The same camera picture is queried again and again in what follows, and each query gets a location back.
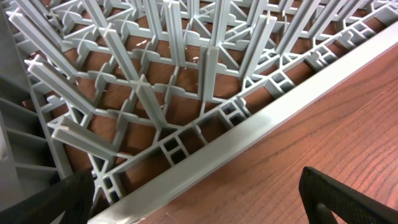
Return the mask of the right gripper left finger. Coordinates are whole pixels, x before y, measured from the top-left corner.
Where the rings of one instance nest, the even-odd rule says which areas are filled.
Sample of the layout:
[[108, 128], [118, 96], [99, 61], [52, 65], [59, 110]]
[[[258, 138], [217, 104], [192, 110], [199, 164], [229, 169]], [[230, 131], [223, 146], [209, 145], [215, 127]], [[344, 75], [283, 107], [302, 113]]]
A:
[[1, 223], [87, 223], [95, 185], [90, 170], [73, 174], [1, 212]]

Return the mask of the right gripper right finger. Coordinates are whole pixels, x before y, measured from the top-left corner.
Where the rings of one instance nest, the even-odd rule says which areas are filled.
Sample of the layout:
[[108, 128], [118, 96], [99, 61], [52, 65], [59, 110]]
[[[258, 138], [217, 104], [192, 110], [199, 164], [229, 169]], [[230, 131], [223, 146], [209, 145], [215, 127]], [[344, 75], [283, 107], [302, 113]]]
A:
[[299, 192], [310, 223], [397, 223], [397, 210], [313, 167], [303, 168]]

